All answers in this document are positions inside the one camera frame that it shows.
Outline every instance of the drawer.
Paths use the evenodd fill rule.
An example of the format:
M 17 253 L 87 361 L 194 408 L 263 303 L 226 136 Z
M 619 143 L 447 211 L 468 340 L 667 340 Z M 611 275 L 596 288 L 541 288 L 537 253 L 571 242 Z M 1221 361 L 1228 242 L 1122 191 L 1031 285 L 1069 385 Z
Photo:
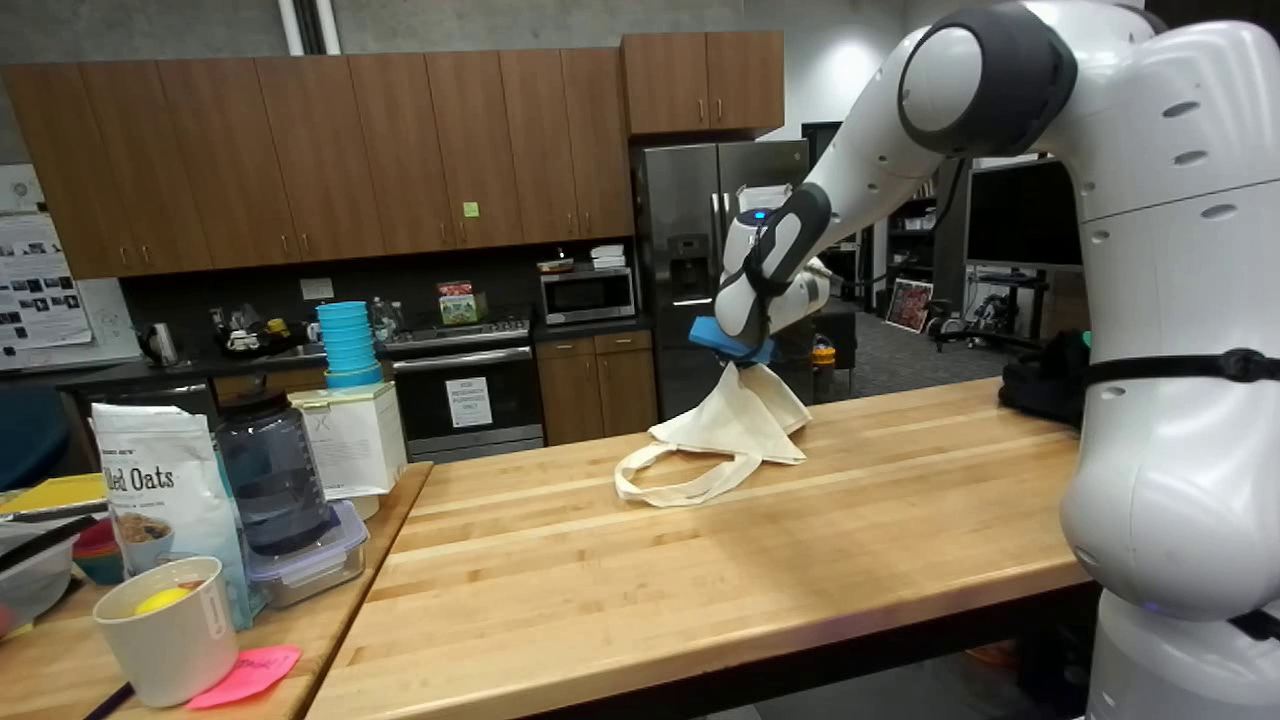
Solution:
M 635 331 L 602 331 L 596 335 L 596 354 L 647 354 L 647 331 L 635 327 Z
M 570 340 L 541 340 L 541 343 L 537 343 L 537 358 L 541 358 L 541 361 L 593 358 L 593 354 L 596 354 L 593 335 L 570 335 Z

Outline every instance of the refrigerator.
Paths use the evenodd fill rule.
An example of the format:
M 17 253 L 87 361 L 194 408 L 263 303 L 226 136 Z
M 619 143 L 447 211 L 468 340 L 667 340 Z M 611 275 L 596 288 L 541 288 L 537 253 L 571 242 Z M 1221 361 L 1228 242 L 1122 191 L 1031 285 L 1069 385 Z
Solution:
M 690 343 L 690 326 L 712 313 L 736 191 L 800 186 L 807 168 L 804 139 L 654 143 L 635 154 L 659 417 L 679 417 L 721 380 L 721 361 Z

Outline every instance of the poster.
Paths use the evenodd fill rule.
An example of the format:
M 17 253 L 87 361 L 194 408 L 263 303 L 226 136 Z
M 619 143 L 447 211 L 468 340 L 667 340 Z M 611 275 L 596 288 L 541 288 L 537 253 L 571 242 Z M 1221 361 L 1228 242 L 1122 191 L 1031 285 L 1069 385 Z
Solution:
M 494 401 L 486 378 L 445 380 L 447 421 L 451 429 L 486 429 L 494 426 Z
M 0 215 L 0 343 L 92 343 L 85 296 L 47 215 Z

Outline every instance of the backsplash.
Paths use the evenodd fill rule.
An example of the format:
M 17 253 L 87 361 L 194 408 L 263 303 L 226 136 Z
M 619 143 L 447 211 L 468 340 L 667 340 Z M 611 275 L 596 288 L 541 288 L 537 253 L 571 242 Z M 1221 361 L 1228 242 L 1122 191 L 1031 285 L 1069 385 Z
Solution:
M 560 245 L 308 269 L 135 275 L 122 281 L 122 288 L 140 331 L 163 321 L 179 358 L 218 358 L 213 307 L 235 313 L 239 303 L 254 303 L 263 316 L 314 321 L 316 303 L 300 296 L 300 281 L 308 275 L 329 275 L 331 299 L 401 299 L 403 327 L 442 326 L 435 285 L 445 281 L 473 281 L 473 288 L 489 299 L 489 321 L 537 316 L 537 260 L 556 255 L 556 250 Z

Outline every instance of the wooden cabinet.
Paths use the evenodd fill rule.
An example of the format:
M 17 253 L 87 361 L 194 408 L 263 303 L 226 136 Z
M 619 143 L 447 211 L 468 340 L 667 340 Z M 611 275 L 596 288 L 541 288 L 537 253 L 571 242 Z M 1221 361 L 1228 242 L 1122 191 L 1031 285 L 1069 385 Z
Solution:
M 345 60 L 255 60 L 300 260 L 379 255 L 373 168 Z
M 133 253 L 126 269 L 213 264 L 213 245 L 184 186 L 179 136 L 170 125 L 162 69 L 87 63 L 85 86 L 106 136 L 102 186 L 122 191 L 117 211 L 127 230 L 127 242 L 122 242 Z
M 87 113 L 85 69 L 6 69 L 6 86 L 71 273 L 108 275 L 117 269 L 140 269 L 122 215 L 122 188 L 102 178 L 108 154 Z
M 537 347 L 550 446 L 646 434 L 657 421 L 647 331 L 545 340 Z
M 635 234 L 616 48 L 6 75 L 78 275 Z
M 646 434 L 657 421 L 647 331 L 596 335 L 602 434 Z
M 255 60 L 184 60 L 156 69 L 179 157 L 172 186 L 194 191 L 209 255 L 154 273 L 304 260 L 304 250 L 291 245 L 297 235 Z
M 579 48 L 563 63 L 571 182 L 583 235 L 633 235 L 633 157 L 623 58 L 616 48 Z
M 393 255 L 447 250 L 447 186 L 430 63 L 430 58 L 348 58 L 379 253 Z
M 495 53 L 442 53 L 430 63 L 447 168 L 451 250 L 522 235 L 517 165 Z
M 623 35 L 623 69 L 633 136 L 785 125 L 781 34 L 640 34 Z
M 633 235 L 616 53 L 505 53 L 522 242 Z

